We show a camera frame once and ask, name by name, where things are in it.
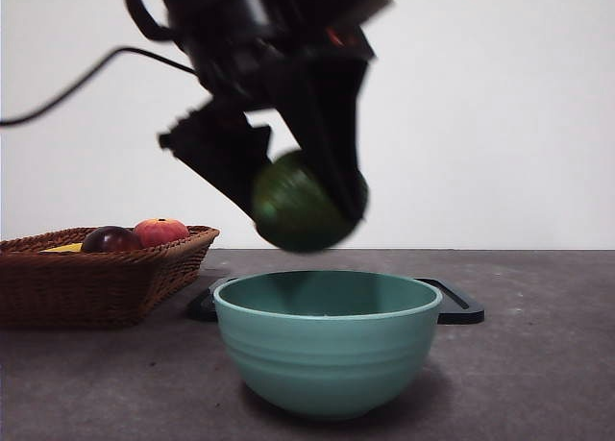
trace black tray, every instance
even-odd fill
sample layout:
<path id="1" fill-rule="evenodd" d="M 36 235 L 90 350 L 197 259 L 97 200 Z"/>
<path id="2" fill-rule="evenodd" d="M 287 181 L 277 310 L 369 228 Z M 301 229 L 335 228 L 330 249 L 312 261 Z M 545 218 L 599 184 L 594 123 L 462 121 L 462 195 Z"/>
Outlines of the black tray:
<path id="1" fill-rule="evenodd" d="M 209 278 L 200 277 L 193 283 L 203 284 L 205 290 L 196 296 L 187 307 L 186 314 L 196 321 L 217 321 L 213 304 L 213 291 L 224 282 L 236 280 L 237 277 L 222 278 L 211 285 Z M 462 290 L 454 287 L 450 282 L 433 280 L 431 278 L 416 278 L 417 281 L 426 282 L 442 292 L 442 304 L 438 324 L 476 324 L 484 321 L 484 307 Z"/>

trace white wall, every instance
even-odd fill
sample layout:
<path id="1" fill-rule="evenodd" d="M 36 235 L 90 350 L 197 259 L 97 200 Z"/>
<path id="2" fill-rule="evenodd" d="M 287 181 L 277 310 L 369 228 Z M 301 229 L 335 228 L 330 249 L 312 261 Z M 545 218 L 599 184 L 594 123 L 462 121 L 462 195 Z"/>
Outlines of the white wall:
<path id="1" fill-rule="evenodd" d="M 5 116 L 115 44 L 147 42 L 122 0 L 2 0 Z M 163 17 L 160 0 L 146 0 Z M 360 97 L 366 221 L 343 247 L 615 248 L 615 0 L 396 0 L 367 26 Z M 157 145 L 207 94 L 122 57 L 68 103 L 2 133 L 2 236 L 172 216 L 269 247 Z M 293 144 L 272 112 L 274 155 Z"/>

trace green fruit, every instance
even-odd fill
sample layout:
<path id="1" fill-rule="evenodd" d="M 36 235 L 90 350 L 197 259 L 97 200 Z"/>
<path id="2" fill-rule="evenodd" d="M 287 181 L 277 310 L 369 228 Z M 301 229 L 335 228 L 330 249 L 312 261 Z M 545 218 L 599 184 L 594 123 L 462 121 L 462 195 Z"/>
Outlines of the green fruit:
<path id="1" fill-rule="evenodd" d="M 366 205 L 367 184 L 361 179 Z M 342 215 L 303 161 L 301 151 L 287 153 L 260 171 L 252 216 L 265 240 L 297 253 L 327 249 L 348 236 L 358 223 Z"/>

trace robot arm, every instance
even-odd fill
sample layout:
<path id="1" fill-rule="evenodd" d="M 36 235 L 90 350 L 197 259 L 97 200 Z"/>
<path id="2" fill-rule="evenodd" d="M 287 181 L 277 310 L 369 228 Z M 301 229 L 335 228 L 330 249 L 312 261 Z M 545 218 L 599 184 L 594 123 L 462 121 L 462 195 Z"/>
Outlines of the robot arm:
<path id="1" fill-rule="evenodd" d="M 162 148 L 250 215 L 270 129 L 245 113 L 275 109 L 340 210 L 361 218 L 356 100 L 374 53 L 360 25 L 390 0 L 163 0 L 168 27 L 125 1 L 146 37 L 187 54 L 212 96 L 160 135 Z"/>

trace black cable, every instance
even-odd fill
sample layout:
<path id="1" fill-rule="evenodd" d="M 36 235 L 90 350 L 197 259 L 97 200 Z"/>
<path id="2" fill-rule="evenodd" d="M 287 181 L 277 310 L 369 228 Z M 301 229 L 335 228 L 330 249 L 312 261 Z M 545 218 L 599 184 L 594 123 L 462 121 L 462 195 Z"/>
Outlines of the black cable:
<path id="1" fill-rule="evenodd" d="M 100 69 L 102 69 L 102 67 L 105 66 L 105 64 L 107 64 L 111 59 L 113 59 L 113 57 L 121 54 L 122 52 L 139 54 L 145 57 L 149 57 L 151 59 L 161 61 L 162 63 L 166 63 L 170 66 L 173 66 L 174 68 L 181 69 L 182 71 L 185 71 L 186 73 L 195 74 L 192 68 L 189 68 L 188 66 L 184 66 L 180 63 L 177 63 L 176 61 L 169 60 L 153 52 L 149 52 L 143 49 L 138 49 L 136 47 L 118 47 L 116 49 L 109 51 L 108 54 L 104 58 L 102 58 L 98 63 L 92 66 L 92 68 L 89 71 L 87 71 L 87 73 L 84 76 L 79 78 L 75 83 L 73 83 L 71 86 L 66 88 L 63 92 L 61 92 L 51 101 L 47 102 L 42 107 L 36 110 L 33 110 L 32 112 L 28 114 L 24 114 L 24 115 L 14 117 L 14 118 L 9 118 L 9 119 L 0 119 L 0 127 L 8 127 L 8 126 L 14 126 L 17 124 L 22 124 L 24 122 L 31 121 L 41 116 L 42 114 L 45 114 L 47 111 L 55 107 L 57 104 L 61 103 L 66 97 L 72 94 L 75 90 L 77 90 L 83 84 L 85 84 L 92 76 L 94 76 Z"/>

